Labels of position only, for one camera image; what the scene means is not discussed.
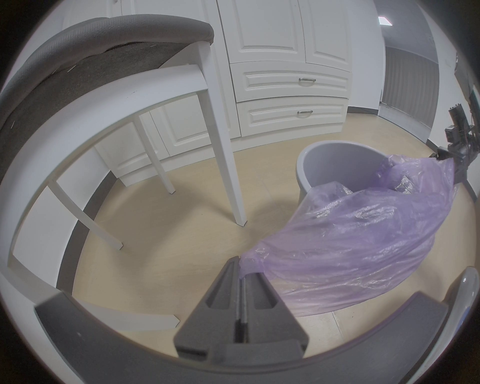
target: trash bag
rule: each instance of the trash bag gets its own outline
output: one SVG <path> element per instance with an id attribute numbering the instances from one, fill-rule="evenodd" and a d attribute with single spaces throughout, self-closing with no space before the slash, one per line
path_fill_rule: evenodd
<path id="1" fill-rule="evenodd" d="M 310 189 L 286 226 L 240 258 L 295 316 L 335 311 L 396 287 L 432 249 L 455 196 L 454 162 L 390 156 L 371 187 Z"/>

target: purple plastic bag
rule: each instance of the purple plastic bag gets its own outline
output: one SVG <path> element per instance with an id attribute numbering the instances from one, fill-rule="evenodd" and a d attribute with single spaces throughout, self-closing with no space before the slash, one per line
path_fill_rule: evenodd
<path id="1" fill-rule="evenodd" d="M 454 162 L 390 156 L 371 188 L 310 189 L 287 225 L 240 259 L 295 316 L 335 311 L 396 287 L 432 249 L 455 195 Z"/>

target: trash can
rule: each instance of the trash can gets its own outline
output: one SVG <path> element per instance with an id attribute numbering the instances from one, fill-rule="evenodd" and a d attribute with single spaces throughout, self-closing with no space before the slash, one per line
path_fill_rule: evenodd
<path id="1" fill-rule="evenodd" d="M 297 159 L 299 204 L 317 185 L 338 181 L 353 192 L 366 189 L 386 155 L 359 143 L 331 140 L 313 143 Z"/>

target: dark gray baseboard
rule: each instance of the dark gray baseboard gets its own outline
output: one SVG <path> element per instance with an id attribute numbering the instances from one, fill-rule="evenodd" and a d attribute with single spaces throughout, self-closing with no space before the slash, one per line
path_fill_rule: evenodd
<path id="1" fill-rule="evenodd" d="M 98 188 L 93 193 L 92 197 L 85 206 L 84 212 L 92 220 L 95 219 L 100 207 L 107 198 L 108 193 L 112 189 L 117 178 L 112 172 L 102 180 Z M 63 259 L 60 265 L 59 276 L 57 278 L 57 289 L 72 294 L 73 282 L 75 280 L 75 273 L 77 272 L 78 261 L 85 244 L 89 229 L 80 221 L 77 221 L 75 228 L 68 240 L 67 248 L 63 254 Z"/>
<path id="2" fill-rule="evenodd" d="M 363 107 L 348 107 L 347 113 L 367 113 L 369 115 L 378 115 L 378 109 Z"/>
<path id="3" fill-rule="evenodd" d="M 435 145 L 430 139 L 427 139 L 426 145 L 427 145 L 427 147 L 429 147 L 432 151 L 434 151 L 435 153 L 437 153 L 438 146 Z M 465 188 L 467 189 L 468 194 L 470 195 L 470 197 L 472 198 L 473 202 L 475 203 L 475 202 L 477 201 L 478 197 L 477 197 L 477 194 L 475 193 L 475 191 L 473 190 L 472 186 L 471 186 L 470 183 L 468 182 L 468 180 L 465 180 L 465 181 L 463 182 L 463 185 L 465 185 Z"/>

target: drawer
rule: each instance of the drawer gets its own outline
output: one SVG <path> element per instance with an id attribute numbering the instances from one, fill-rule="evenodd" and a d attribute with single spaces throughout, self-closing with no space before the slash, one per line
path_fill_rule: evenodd
<path id="1" fill-rule="evenodd" d="M 292 61 L 230 64 L 237 102 L 281 96 L 350 97 L 352 74 Z"/>
<path id="2" fill-rule="evenodd" d="M 242 136 L 309 125 L 343 123 L 348 99 L 275 97 L 237 103 Z"/>

